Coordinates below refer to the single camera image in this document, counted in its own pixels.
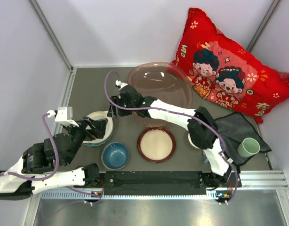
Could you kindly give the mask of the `teal scalloped ceramic plate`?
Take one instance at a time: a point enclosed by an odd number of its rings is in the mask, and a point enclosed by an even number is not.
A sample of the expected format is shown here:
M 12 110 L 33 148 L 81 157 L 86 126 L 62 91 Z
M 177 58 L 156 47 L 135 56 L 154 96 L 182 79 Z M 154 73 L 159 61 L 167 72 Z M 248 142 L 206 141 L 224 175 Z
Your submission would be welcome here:
M 96 140 L 93 140 L 93 141 L 83 141 L 83 145 L 87 146 L 87 147 L 97 147 L 97 146 L 100 146 L 102 144 L 105 144 L 108 140 L 111 139 L 113 135 L 113 132 L 111 132 L 109 135 L 105 135 L 103 139 L 96 139 Z

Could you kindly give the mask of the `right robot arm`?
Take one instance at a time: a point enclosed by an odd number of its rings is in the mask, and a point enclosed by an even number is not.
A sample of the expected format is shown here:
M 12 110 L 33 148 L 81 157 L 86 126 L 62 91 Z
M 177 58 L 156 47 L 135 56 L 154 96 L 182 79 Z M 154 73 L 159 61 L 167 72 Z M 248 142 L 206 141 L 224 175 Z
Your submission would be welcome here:
M 191 143 L 205 153 L 214 173 L 214 182 L 218 186 L 229 183 L 231 174 L 238 180 L 237 169 L 224 154 L 227 149 L 225 141 L 219 135 L 217 125 L 206 108 L 187 109 L 167 104 L 155 97 L 143 97 L 126 83 L 118 83 L 117 88 L 118 95 L 107 96 L 111 117 L 136 112 L 143 118 L 164 120 L 178 125 L 188 131 Z

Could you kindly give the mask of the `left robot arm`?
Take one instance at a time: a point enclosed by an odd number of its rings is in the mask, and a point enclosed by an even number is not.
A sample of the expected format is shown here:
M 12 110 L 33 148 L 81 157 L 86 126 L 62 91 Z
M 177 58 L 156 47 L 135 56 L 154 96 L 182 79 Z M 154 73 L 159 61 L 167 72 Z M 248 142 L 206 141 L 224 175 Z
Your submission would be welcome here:
M 108 119 L 84 117 L 74 121 L 68 116 L 57 116 L 55 121 L 67 133 L 49 134 L 44 142 L 28 148 L 15 165 L 0 171 L 0 200 L 23 200 L 58 187 L 95 188 L 103 185 L 95 163 L 63 172 L 58 168 L 73 161 L 85 140 L 103 138 Z

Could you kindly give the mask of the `dark blue ceramic bowl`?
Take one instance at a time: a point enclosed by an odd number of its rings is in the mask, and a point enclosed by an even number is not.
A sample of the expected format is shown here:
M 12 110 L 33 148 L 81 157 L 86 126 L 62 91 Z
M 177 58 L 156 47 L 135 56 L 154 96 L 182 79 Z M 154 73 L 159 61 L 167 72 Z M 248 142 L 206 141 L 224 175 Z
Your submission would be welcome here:
M 109 170 L 120 170 L 129 161 L 129 150 L 123 143 L 110 143 L 103 149 L 101 161 Z

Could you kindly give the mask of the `red rimmed white plate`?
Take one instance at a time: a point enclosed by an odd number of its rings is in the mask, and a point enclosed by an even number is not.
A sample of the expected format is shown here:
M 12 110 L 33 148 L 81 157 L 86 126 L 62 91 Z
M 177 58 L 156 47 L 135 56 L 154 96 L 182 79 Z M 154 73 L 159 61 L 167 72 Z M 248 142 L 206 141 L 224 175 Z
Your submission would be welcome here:
M 173 134 L 163 127 L 145 129 L 138 137 L 137 149 L 147 161 L 165 162 L 176 150 L 176 140 Z

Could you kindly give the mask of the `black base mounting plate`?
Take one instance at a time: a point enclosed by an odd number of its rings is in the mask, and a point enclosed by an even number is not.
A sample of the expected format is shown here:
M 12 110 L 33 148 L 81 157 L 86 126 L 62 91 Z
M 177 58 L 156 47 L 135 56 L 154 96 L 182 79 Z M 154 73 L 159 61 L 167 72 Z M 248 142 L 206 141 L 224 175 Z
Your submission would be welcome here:
M 101 188 L 106 195 L 199 195 L 208 187 L 235 184 L 235 175 L 202 171 L 108 171 L 82 188 Z

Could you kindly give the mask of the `blue speckled ceramic cup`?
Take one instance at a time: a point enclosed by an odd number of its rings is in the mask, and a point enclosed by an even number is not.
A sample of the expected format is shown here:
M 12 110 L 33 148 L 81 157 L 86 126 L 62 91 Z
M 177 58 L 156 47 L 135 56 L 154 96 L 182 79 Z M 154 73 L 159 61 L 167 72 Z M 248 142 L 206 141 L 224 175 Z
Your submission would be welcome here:
M 206 154 L 205 154 L 204 151 L 202 152 L 202 158 L 203 158 L 203 162 L 204 162 L 204 164 L 209 163 L 209 160 L 208 160 L 208 158 L 207 158 L 207 156 L 206 156 Z

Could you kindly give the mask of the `red cartoon print pillow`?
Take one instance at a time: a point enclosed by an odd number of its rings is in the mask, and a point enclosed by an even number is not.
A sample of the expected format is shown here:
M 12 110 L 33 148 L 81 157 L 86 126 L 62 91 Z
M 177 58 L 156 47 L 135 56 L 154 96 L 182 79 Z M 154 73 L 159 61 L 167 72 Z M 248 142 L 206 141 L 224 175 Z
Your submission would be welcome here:
M 289 99 L 289 73 L 262 64 L 227 38 L 199 8 L 188 10 L 173 62 L 205 100 L 251 116 L 262 116 Z

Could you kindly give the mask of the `dark grey cloth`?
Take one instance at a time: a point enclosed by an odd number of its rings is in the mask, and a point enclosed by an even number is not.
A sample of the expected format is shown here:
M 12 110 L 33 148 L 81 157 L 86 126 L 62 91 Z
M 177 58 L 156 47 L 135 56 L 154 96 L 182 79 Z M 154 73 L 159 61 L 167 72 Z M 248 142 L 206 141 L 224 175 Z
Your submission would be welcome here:
M 260 153 L 271 151 L 270 146 L 258 134 L 254 126 L 240 113 L 232 113 L 215 119 L 218 133 L 226 144 L 225 155 L 231 158 L 237 167 L 245 165 L 253 157 L 241 157 L 237 148 L 246 138 L 253 138 L 260 144 Z

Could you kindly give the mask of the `pale green cup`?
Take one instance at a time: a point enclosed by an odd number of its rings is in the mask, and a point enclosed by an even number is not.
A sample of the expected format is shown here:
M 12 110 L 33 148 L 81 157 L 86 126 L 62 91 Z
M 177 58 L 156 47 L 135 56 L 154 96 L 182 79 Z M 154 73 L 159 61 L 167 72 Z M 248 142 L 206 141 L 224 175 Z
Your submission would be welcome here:
M 237 153 L 242 158 L 247 158 L 257 154 L 260 151 L 260 144 L 257 140 L 248 137 L 245 138 L 239 145 Z

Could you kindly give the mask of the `left aluminium corner post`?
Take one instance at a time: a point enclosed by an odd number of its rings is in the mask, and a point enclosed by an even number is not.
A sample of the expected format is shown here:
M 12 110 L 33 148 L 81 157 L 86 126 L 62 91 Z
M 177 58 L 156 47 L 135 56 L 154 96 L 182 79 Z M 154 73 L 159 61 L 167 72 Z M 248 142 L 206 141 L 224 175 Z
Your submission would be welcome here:
M 35 12 L 37 18 L 39 19 L 40 23 L 42 24 L 46 34 L 48 35 L 50 41 L 52 42 L 53 46 L 55 47 L 58 55 L 60 56 L 61 60 L 63 61 L 64 65 L 68 69 L 68 71 L 73 71 L 73 66 L 70 63 L 68 57 L 66 56 L 63 48 L 61 47 L 60 42 L 57 39 L 53 29 L 51 28 L 46 16 L 44 15 L 40 5 L 36 0 L 28 0 L 29 4 L 31 5 L 33 11 Z

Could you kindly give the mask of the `aluminium corner post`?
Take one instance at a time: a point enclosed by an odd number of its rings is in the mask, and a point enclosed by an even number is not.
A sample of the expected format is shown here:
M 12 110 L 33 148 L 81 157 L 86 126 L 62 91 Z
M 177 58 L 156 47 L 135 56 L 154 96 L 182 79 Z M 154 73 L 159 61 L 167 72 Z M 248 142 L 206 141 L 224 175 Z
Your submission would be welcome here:
M 282 2 L 282 0 L 273 0 L 272 1 L 269 9 L 267 10 L 266 14 L 264 15 L 262 21 L 260 22 L 257 30 L 255 31 L 252 39 L 250 40 L 250 42 L 246 48 L 246 50 L 248 52 L 251 52 L 253 50 L 254 46 L 256 45 L 257 41 L 259 40 L 260 36 L 262 35 L 263 31 L 267 27 L 268 23 L 270 22 L 272 16 L 274 15 L 276 10 L 278 9 L 281 2 Z
M 61 47 L 60 42 L 57 39 L 53 29 L 51 28 L 46 16 L 44 15 L 40 5 L 36 0 L 28 0 L 29 4 L 31 5 L 33 11 L 35 12 L 37 18 L 39 19 L 40 23 L 42 24 L 46 34 L 48 35 L 50 41 L 52 42 L 53 46 L 55 47 L 58 55 L 60 56 L 61 60 L 63 61 L 64 65 L 68 69 L 68 71 L 73 71 L 73 66 L 70 63 L 68 57 L 66 56 L 63 48 Z

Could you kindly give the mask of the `aluminium front frame rail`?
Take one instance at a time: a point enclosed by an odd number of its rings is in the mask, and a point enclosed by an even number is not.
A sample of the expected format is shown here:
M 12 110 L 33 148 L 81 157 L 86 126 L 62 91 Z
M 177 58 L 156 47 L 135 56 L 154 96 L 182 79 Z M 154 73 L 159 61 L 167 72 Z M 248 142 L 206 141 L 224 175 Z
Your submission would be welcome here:
M 85 195 L 75 194 L 64 188 L 42 193 L 48 198 L 89 199 L 90 192 L 103 192 L 105 199 L 218 199 L 230 198 L 235 188 L 239 190 L 287 189 L 287 181 L 281 171 L 244 171 L 227 182 L 211 173 L 199 171 L 130 171 L 96 173 L 84 186 L 75 186 Z

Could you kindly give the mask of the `right aluminium corner post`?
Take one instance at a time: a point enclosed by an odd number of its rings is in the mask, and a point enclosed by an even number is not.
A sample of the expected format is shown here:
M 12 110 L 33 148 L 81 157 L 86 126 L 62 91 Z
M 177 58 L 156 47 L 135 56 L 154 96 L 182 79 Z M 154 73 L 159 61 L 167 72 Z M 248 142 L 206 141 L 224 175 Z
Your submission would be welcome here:
M 262 35 L 263 31 L 267 27 L 268 23 L 270 22 L 272 16 L 274 15 L 276 10 L 278 9 L 281 2 L 282 2 L 282 0 L 273 0 L 272 1 L 269 9 L 267 10 L 266 14 L 264 15 L 262 21 L 260 22 L 257 30 L 255 31 L 252 39 L 250 40 L 250 42 L 246 48 L 246 50 L 248 52 L 251 52 L 253 50 L 254 46 L 256 45 L 257 41 L 259 40 L 260 36 Z

